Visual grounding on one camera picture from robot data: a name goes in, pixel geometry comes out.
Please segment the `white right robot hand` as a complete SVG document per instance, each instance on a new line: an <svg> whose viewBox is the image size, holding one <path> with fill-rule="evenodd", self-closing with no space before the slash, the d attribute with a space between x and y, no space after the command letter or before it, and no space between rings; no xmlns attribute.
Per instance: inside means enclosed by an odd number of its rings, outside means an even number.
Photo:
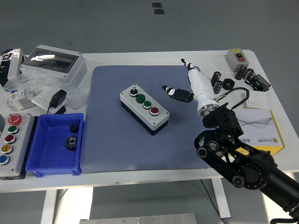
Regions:
<svg viewBox="0 0 299 224"><path fill-rule="evenodd" d="M193 66L191 62L183 58L181 61L188 69L188 80L192 92L171 88L166 85L163 85L162 89L172 99L185 103L190 103L195 100L198 103L198 115L203 118L219 107L218 103L214 100L214 91L211 82L204 76L201 70Z"/></svg>

